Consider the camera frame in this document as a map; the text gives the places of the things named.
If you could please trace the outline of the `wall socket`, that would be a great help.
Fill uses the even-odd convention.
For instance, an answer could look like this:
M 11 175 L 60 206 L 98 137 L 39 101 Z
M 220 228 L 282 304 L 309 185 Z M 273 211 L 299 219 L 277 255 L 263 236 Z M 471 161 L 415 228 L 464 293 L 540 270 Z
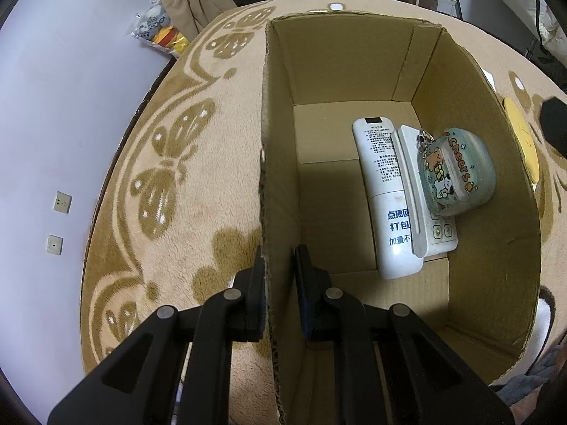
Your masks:
M 68 214 L 72 203 L 72 196 L 58 191 L 55 196 L 53 210 L 62 214 Z
M 54 255 L 61 255 L 62 244 L 63 244 L 62 237 L 56 235 L 49 235 L 47 237 L 46 251 Z

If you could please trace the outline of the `upper wall socket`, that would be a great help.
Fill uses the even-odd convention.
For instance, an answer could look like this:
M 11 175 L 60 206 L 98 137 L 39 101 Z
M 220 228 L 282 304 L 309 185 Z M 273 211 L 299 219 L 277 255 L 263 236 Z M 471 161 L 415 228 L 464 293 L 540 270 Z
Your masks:
M 58 191 L 55 196 L 53 210 L 62 214 L 68 214 L 72 203 L 72 196 Z

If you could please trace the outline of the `lower wall socket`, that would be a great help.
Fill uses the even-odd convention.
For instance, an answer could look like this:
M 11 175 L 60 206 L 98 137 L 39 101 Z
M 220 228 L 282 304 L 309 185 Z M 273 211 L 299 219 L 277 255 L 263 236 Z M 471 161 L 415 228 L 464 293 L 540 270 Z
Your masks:
M 61 255 L 62 244 L 63 244 L 62 237 L 56 235 L 49 235 L 47 237 L 46 251 L 54 255 Z

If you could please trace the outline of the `beige patterned round rug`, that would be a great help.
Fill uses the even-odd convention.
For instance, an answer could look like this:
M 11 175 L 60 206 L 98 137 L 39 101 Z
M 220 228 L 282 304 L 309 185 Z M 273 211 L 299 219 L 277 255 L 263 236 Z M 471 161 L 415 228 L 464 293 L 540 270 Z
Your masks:
M 533 189 L 540 286 L 555 302 L 545 343 L 566 333 L 566 160 L 542 132 L 542 103 L 565 94 L 514 50 L 473 25 L 393 0 L 271 0 L 214 19 L 162 81 L 108 181 L 85 259 L 81 339 L 92 370 L 159 306 L 203 304 L 262 252 L 262 91 L 274 19 L 357 12 L 442 26 L 482 69 L 500 105 L 528 123 L 539 160 Z M 285 424 L 267 333 L 232 358 L 229 416 Z

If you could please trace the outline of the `brown cardboard box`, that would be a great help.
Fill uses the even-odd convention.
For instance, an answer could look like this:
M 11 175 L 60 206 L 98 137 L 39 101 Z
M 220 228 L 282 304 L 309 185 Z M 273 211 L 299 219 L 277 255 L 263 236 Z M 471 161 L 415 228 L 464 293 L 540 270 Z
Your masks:
M 469 53 L 419 19 L 271 20 L 262 150 L 282 422 L 509 423 L 490 385 L 532 331 L 540 226 Z

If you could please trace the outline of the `blue cartoon earphone case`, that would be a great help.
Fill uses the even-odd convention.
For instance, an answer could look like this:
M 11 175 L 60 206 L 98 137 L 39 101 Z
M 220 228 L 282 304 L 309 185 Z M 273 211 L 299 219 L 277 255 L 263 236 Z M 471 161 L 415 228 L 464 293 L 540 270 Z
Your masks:
M 431 190 L 430 210 L 452 217 L 487 203 L 496 189 L 496 173 L 482 140 L 459 127 L 450 127 L 436 138 L 421 132 L 424 166 L 420 175 Z

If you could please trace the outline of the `cream bedding duvet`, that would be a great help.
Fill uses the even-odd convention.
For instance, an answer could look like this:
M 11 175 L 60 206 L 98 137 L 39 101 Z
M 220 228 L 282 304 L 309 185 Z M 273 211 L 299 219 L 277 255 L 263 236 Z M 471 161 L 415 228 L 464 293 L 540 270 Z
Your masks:
M 566 65 L 566 34 L 545 0 L 502 0 L 542 47 Z

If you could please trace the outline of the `yellow oval board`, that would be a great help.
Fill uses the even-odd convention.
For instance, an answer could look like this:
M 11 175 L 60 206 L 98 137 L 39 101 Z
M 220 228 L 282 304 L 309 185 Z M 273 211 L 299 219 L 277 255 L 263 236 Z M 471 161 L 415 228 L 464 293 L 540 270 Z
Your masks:
M 536 189 L 540 180 L 539 160 L 536 153 L 535 143 L 532 135 L 529 133 L 527 121 L 523 114 L 516 107 L 516 104 L 510 99 L 503 99 L 503 107 L 507 119 L 509 119 L 512 131 L 514 131 L 517 142 L 520 145 L 524 166 L 527 170 L 532 188 Z

